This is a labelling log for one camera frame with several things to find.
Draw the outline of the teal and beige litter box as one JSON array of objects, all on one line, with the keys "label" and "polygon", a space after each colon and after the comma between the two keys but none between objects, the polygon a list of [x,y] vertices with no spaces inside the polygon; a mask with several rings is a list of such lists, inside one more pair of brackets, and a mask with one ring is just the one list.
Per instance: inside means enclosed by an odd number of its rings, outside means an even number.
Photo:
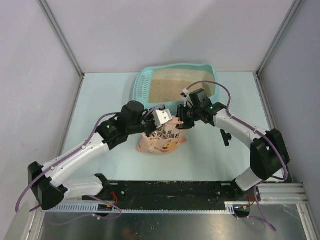
[{"label": "teal and beige litter box", "polygon": [[142,103],[148,109],[161,104],[164,104],[166,107],[175,108],[176,105],[184,102],[182,100],[149,103],[150,87],[154,79],[184,80],[196,83],[202,81],[217,82],[218,76],[215,68],[211,64],[178,63],[144,68],[136,77],[132,90],[132,99]]}]

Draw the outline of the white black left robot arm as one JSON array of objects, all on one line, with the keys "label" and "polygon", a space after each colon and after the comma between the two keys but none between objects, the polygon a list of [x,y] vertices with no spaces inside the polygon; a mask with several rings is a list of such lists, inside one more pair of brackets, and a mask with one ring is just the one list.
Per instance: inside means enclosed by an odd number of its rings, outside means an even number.
[{"label": "white black left robot arm", "polygon": [[99,118],[89,137],[74,149],[44,164],[35,161],[28,166],[28,189],[42,210],[79,196],[107,199],[111,188],[103,174],[71,182],[67,182],[68,177],[91,159],[126,142],[130,135],[149,135],[160,126],[159,111],[147,110],[137,101],[129,101],[120,112],[106,116],[108,119]]}]

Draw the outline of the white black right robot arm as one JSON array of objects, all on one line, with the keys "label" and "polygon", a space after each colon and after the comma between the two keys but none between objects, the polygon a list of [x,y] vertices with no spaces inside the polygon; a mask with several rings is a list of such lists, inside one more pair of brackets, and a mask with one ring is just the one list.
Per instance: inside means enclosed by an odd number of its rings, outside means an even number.
[{"label": "white black right robot arm", "polygon": [[225,146],[236,138],[250,150],[249,167],[232,181],[230,194],[235,200],[242,201],[248,196],[249,189],[280,170],[288,175],[290,157],[279,130],[249,125],[231,114],[227,105],[212,103],[202,88],[193,92],[184,89],[181,96],[184,103],[177,107],[177,117],[182,122],[178,129],[191,129],[196,121],[202,121],[220,129]]}]

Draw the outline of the pink cat litter bag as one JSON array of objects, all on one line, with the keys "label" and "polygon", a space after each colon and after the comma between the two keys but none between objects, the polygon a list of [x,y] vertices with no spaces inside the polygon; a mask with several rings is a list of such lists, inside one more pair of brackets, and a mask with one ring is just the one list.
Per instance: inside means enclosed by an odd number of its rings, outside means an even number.
[{"label": "pink cat litter bag", "polygon": [[150,154],[169,154],[179,148],[181,144],[186,143],[186,129],[177,129],[180,123],[178,117],[174,117],[172,121],[164,124],[149,136],[142,134],[136,150],[140,153]]}]

